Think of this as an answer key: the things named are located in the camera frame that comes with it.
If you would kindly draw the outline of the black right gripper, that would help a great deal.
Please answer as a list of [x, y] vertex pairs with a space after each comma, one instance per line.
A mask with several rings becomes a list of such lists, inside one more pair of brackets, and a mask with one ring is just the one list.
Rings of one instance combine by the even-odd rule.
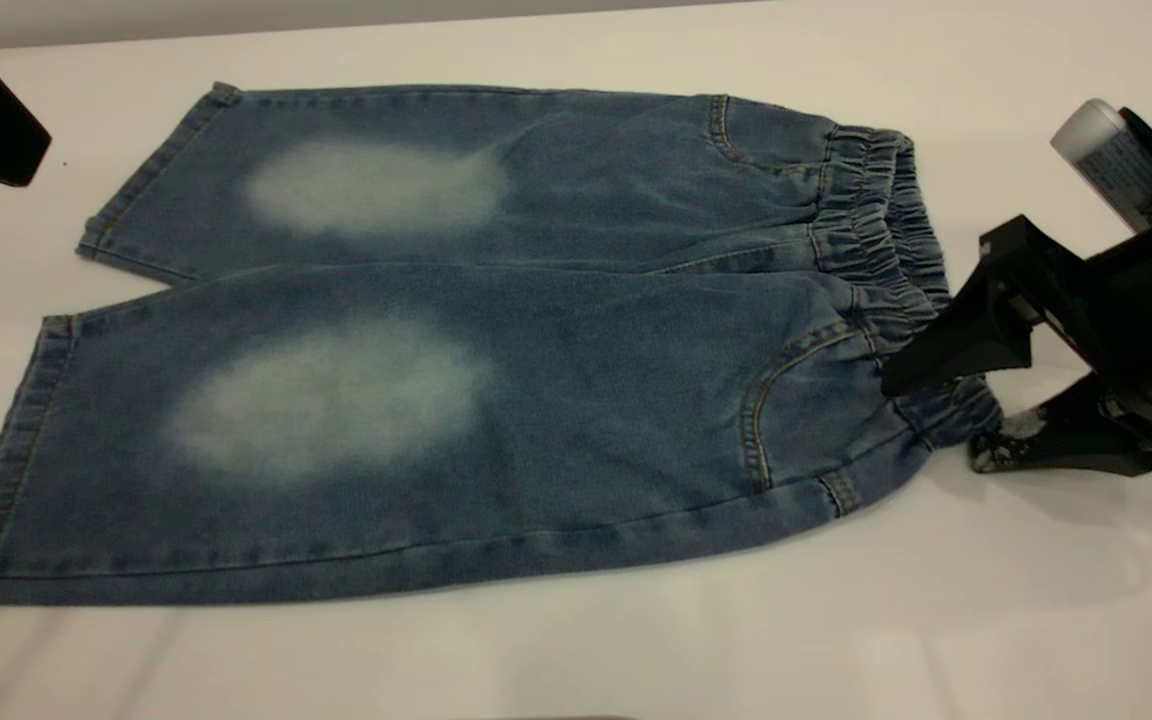
[[1096, 376], [972, 438], [977, 473], [1152, 471], [1152, 228], [1079, 258], [1024, 217], [979, 242], [961, 291], [884, 364], [884, 396], [1029, 367], [1046, 324]]

